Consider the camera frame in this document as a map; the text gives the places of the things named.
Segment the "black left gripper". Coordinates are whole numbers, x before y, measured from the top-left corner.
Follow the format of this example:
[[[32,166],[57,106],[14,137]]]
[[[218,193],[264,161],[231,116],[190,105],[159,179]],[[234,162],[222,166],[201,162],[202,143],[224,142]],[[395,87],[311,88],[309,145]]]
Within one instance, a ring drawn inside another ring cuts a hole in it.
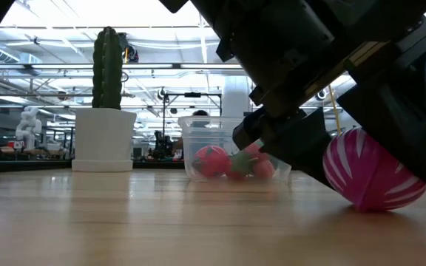
[[[323,108],[309,115],[297,108],[365,45],[426,35],[426,0],[190,2],[219,37],[220,59],[235,58],[257,86],[251,99],[263,107],[234,128],[235,145],[261,140],[262,152],[329,188],[322,157],[331,136]]]

